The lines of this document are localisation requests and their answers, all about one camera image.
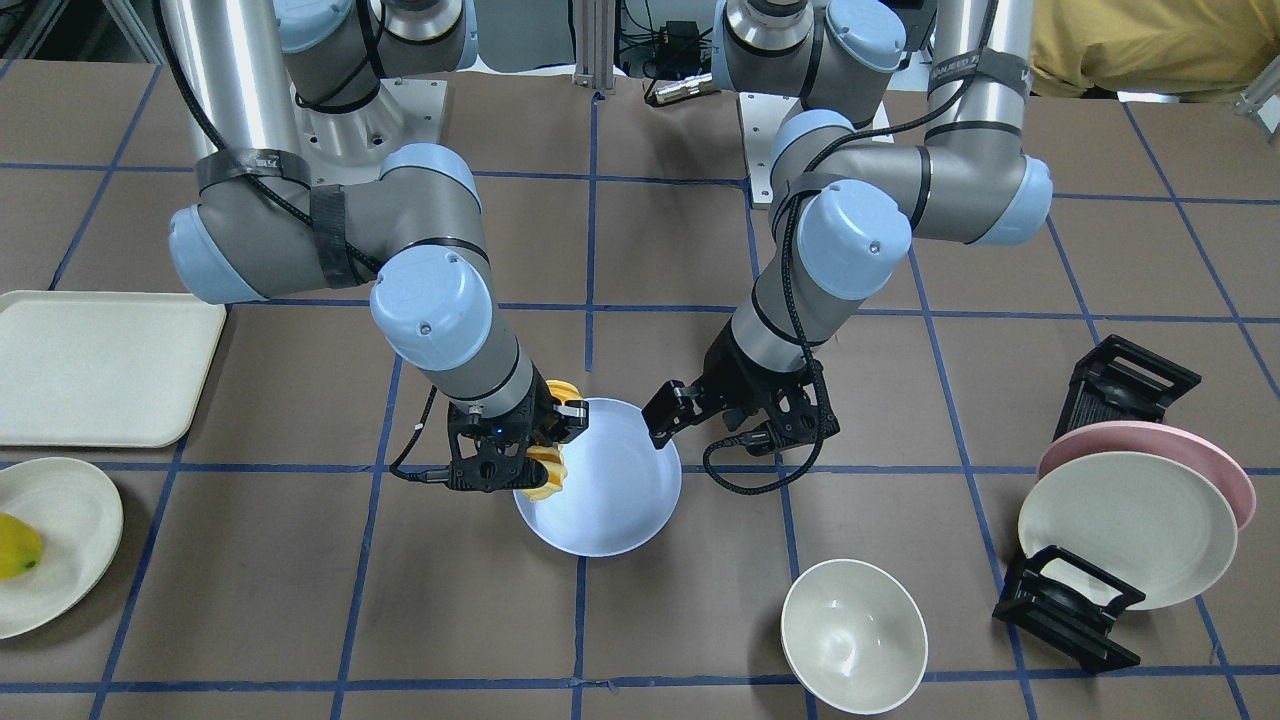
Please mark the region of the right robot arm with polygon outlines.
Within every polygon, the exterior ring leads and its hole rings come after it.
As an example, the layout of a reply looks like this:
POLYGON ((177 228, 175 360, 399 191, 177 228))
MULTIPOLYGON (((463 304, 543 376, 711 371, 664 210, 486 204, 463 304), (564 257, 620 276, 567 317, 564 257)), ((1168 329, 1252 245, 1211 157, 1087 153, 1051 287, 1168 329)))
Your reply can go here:
POLYGON ((412 141, 387 82, 471 67, 471 1, 155 1, 201 133, 198 201, 170 222, 186 288, 242 304, 370 288, 396 354, 449 405, 451 460, 411 480, 561 491, 588 401, 545 380, 492 292, 483 202, 453 150, 412 141))

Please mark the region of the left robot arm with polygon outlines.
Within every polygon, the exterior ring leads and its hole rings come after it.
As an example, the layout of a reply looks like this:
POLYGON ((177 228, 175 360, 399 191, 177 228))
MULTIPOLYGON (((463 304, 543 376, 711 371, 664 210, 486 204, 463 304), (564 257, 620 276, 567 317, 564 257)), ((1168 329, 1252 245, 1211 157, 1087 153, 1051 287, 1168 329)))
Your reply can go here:
POLYGON ((722 415, 760 456, 833 436, 813 359, 890 281, 916 238, 1018 245, 1044 224, 1053 183, 1024 152, 1030 1, 942 1, 919 143, 872 122, 908 49, 881 1, 721 1, 712 78, 794 97, 767 169, 777 254, 707 352, 701 375, 643 409, 653 445, 722 415))

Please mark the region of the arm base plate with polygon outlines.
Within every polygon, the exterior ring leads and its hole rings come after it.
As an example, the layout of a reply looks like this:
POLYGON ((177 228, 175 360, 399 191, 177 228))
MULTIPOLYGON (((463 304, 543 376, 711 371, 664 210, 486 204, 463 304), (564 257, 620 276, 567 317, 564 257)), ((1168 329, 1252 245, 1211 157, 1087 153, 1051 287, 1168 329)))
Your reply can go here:
POLYGON ((388 154, 407 143, 440 141, 449 83, 393 78, 365 106, 347 113, 293 108, 301 155, 319 182, 360 183, 378 177, 388 154))
POLYGON ((737 101, 751 208, 767 209, 773 199, 771 160, 774 137, 783 122, 799 113, 799 101, 768 94, 740 94, 737 101))

